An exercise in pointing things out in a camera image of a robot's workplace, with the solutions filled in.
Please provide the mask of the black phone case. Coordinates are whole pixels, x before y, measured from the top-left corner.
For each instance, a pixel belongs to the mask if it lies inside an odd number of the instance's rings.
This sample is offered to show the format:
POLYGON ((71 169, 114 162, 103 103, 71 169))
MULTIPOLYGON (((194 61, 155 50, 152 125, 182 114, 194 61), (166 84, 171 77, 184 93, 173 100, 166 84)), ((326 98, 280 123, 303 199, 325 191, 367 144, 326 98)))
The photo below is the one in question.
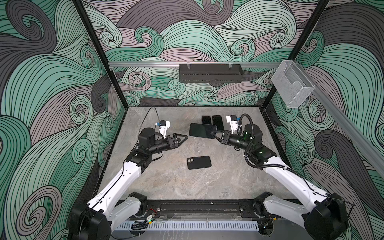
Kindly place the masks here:
POLYGON ((205 169, 212 166, 209 156, 192 157, 187 159, 187 168, 189 170, 205 169))

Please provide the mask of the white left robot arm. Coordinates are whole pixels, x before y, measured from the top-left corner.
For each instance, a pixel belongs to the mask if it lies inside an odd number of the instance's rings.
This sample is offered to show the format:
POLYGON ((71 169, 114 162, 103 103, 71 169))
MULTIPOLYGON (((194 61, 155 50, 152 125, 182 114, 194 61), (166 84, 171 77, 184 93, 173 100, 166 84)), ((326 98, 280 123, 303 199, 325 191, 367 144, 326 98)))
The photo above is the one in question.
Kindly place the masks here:
POLYGON ((146 196, 132 193, 122 203, 119 203, 120 198, 154 160, 154 154, 177 149, 187 139, 187 135, 164 136, 154 128, 144 128, 115 177, 86 204, 73 208, 70 214, 68 238, 108 240, 113 231, 129 217, 145 214, 146 196))

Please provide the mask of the black phone ribbed back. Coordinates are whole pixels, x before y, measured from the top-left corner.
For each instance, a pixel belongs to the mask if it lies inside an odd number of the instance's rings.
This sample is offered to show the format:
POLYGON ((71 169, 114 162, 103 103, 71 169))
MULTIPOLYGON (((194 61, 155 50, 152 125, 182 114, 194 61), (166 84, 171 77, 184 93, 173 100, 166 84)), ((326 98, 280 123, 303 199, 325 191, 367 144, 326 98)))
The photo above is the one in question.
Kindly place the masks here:
POLYGON ((202 124, 211 125, 212 124, 211 116, 202 116, 202 124))

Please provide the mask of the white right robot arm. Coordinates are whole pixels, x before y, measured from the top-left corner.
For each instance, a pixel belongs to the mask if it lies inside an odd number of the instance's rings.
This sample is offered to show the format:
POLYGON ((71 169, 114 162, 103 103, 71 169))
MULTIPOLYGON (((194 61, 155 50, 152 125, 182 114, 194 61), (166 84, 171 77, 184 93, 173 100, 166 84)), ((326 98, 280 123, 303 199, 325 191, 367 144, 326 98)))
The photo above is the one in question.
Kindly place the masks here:
POLYGON ((314 240, 335 240, 349 228, 346 201, 340 195, 324 191, 285 164, 263 144, 258 126, 247 124, 241 134, 235 134, 239 129, 236 125, 230 131, 214 131, 211 135, 223 145, 244 150, 247 165, 265 171, 299 201, 295 204, 265 192, 255 199, 257 215, 287 219, 304 228, 314 240))

